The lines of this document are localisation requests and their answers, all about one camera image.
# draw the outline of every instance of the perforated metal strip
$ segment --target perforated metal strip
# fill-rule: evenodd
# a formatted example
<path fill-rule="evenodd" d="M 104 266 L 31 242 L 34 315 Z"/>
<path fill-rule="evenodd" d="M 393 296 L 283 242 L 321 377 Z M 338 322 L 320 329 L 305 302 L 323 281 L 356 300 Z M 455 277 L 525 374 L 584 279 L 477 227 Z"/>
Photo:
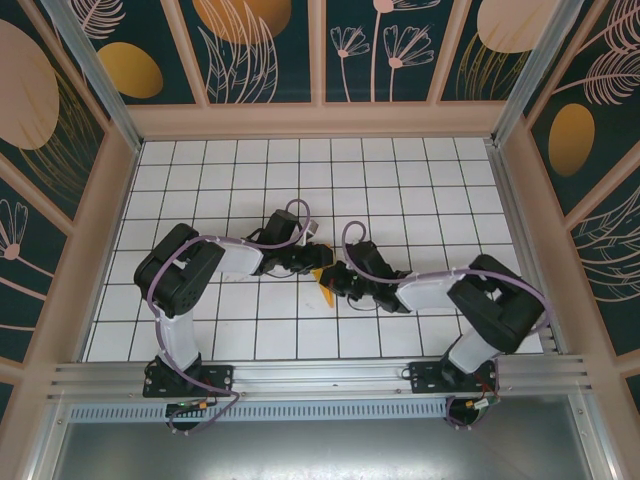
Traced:
<path fill-rule="evenodd" d="M 400 418 L 441 418 L 444 398 L 401 401 L 316 401 L 245 402 L 230 409 L 219 421 L 295 421 L 295 420 L 368 420 Z M 69 423 L 155 423 L 166 422 L 166 404 L 78 404 L 71 410 Z M 222 407 L 192 412 L 176 421 L 208 419 Z"/>

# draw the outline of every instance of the gray floor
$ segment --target gray floor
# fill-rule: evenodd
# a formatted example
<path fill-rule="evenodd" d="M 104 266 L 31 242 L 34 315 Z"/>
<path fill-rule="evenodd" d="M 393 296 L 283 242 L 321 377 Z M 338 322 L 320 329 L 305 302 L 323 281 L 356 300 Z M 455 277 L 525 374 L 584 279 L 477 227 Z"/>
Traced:
<path fill-rule="evenodd" d="M 72 425 L 58 480 L 582 480 L 566 401 L 507 399 L 472 431 L 441 419 L 222 423 L 185 438 L 164 425 Z"/>

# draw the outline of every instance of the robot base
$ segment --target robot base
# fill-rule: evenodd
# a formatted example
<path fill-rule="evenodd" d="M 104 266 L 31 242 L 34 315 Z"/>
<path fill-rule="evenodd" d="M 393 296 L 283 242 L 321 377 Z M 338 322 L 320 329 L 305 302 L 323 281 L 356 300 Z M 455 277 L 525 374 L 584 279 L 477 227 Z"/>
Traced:
<path fill-rule="evenodd" d="M 493 390 L 496 389 L 496 367 L 492 361 L 483 363 L 472 375 L 459 378 L 455 385 L 442 376 L 442 362 L 413 362 L 405 370 L 403 378 L 411 383 L 412 393 L 482 393 L 479 376 Z"/>
<path fill-rule="evenodd" d="M 198 358 L 185 373 L 212 387 L 224 390 L 231 390 L 233 387 L 233 366 L 231 365 L 202 365 Z M 142 396 L 145 398 L 205 398 L 209 395 L 210 393 L 204 388 L 185 381 L 160 357 L 156 357 L 154 362 L 145 368 L 142 390 Z"/>

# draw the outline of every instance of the tiled floor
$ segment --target tiled floor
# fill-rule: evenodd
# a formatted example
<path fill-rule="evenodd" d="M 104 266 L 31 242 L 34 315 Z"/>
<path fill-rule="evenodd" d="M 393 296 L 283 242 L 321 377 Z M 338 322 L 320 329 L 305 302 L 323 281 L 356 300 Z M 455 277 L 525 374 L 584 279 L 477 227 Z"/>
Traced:
<path fill-rule="evenodd" d="M 298 196 L 319 224 L 314 241 L 335 246 L 347 222 L 362 220 L 395 269 L 460 267 L 485 252 L 519 271 L 481 139 L 150 142 L 85 359 L 153 358 L 152 316 L 133 272 L 176 223 L 246 236 Z M 214 360 L 415 357 L 441 355 L 469 328 L 454 309 L 390 315 L 370 306 L 340 299 L 329 308 L 311 276 L 216 274 L 195 309 L 197 341 Z M 533 337 L 521 352 L 541 350 Z"/>

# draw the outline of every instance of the metal plate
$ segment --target metal plate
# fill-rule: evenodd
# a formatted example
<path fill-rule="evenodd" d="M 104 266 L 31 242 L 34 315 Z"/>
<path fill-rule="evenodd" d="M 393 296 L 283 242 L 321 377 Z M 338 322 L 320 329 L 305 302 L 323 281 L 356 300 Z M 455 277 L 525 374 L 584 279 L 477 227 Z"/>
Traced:
<path fill-rule="evenodd" d="M 204 398 L 209 392 L 204 388 L 193 387 L 187 390 L 173 382 L 163 381 L 161 377 L 162 367 L 150 366 L 147 368 L 142 396 L 145 398 Z M 233 387 L 233 367 L 231 365 L 203 365 L 200 372 L 200 381 L 210 383 L 212 387 L 231 390 Z"/>
<path fill-rule="evenodd" d="M 408 369 L 406 379 L 411 382 L 413 393 L 482 393 L 482 383 L 476 380 L 475 375 L 480 376 L 493 390 L 496 389 L 496 368 L 491 361 L 483 363 L 475 375 L 467 375 L 456 386 L 442 378 L 440 362 L 413 362 Z"/>

